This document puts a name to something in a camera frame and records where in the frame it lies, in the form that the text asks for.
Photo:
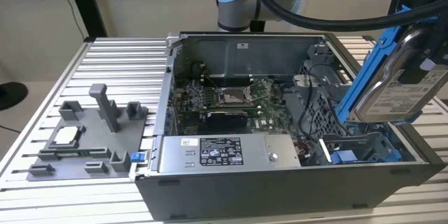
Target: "warning label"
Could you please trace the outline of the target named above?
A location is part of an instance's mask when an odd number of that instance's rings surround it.
[[[448,70],[429,71],[418,84],[401,84],[397,79],[402,71],[397,71],[366,114],[406,114],[448,72]]]
[[[200,164],[242,165],[242,148],[238,137],[213,137],[200,139]]]

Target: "blue clip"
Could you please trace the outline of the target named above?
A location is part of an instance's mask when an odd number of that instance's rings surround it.
[[[401,161],[401,154],[400,152],[393,149],[390,154],[386,156],[386,158],[382,159],[384,162],[400,162]]]
[[[146,158],[146,154],[145,153],[134,152],[130,155],[130,162],[132,163],[141,163],[141,162],[145,161],[145,158]]]
[[[357,157],[354,156],[354,153],[352,150],[345,151],[336,151],[330,154],[330,159],[333,161],[333,164],[345,164],[345,163],[353,163],[357,161]]]

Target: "motherboard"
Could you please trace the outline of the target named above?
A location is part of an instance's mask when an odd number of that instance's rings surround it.
[[[276,78],[222,80],[202,75],[176,88],[180,135],[269,132],[297,136]]]

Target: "slotted aluminum surface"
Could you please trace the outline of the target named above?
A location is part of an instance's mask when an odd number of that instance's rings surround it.
[[[360,36],[338,39],[361,63],[373,42]],[[78,100],[82,106],[94,105],[88,96],[92,83],[108,85],[108,96],[118,105],[141,101],[149,107],[141,150],[150,148],[164,62],[164,39],[105,38],[84,44],[0,163],[0,168],[4,168],[0,221],[57,224],[152,222],[137,188],[128,178],[26,182],[25,170],[36,161],[34,155],[58,121],[61,102]],[[413,125],[448,162],[448,109],[437,98],[425,106]],[[374,209],[190,223],[448,223],[446,172],[448,169],[424,185],[398,190]]]

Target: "black pole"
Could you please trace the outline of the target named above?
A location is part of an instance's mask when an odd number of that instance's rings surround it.
[[[89,37],[106,37],[96,0],[74,0]]]
[[[262,20],[252,20],[249,23],[249,31],[252,32],[264,32],[264,25],[266,24]]]

